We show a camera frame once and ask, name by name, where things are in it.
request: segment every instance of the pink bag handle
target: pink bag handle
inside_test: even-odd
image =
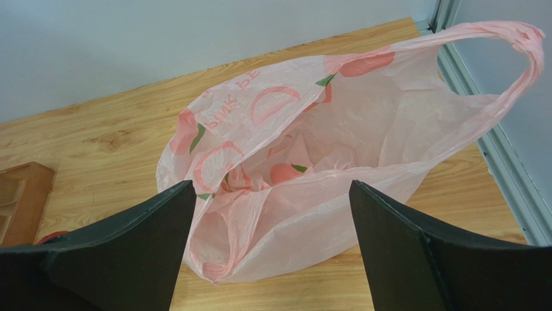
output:
[[[496,100],[504,106],[515,102],[529,89],[540,76],[544,68],[544,51],[542,38],[544,34],[536,27],[515,21],[486,21],[464,23],[431,36],[420,37],[393,44],[392,51],[407,51],[426,47],[441,46],[463,39],[492,38],[503,39],[512,44],[514,49],[527,55],[529,68]]]

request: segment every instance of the wooden surface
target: wooden surface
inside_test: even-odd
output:
[[[0,171],[0,245],[35,241],[53,179],[37,162]]]
[[[57,171],[38,236],[73,230],[156,194],[155,167],[177,114],[201,92],[300,56],[366,52],[417,37],[404,19],[0,124],[0,169],[38,161]],[[524,242],[475,144],[435,167],[412,207],[467,230]],[[314,267],[213,286],[182,266],[172,310],[372,310],[358,247]]]

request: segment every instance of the white panel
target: white panel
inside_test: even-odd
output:
[[[550,0],[464,0],[455,24],[488,20],[524,21],[552,34]],[[504,41],[468,40],[455,43],[462,60],[482,93],[502,93],[527,68],[527,58]],[[552,41],[544,39],[546,60]],[[523,166],[543,199],[552,203],[552,70],[545,68],[539,81],[500,122]]]
[[[0,122],[411,16],[435,0],[0,0]]]

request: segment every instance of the translucent plastic bag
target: translucent plastic bag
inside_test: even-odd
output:
[[[357,244],[351,181],[405,202],[435,165],[491,129],[544,66],[540,30],[462,24],[373,52],[309,56],[207,90],[179,114],[159,191],[198,195],[184,261],[212,282],[309,267]],[[529,59],[502,95],[461,97],[437,75],[439,47],[499,38]]]

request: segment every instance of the wooden tray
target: wooden tray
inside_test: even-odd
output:
[[[54,170],[36,162],[0,172],[0,245],[32,244]]]

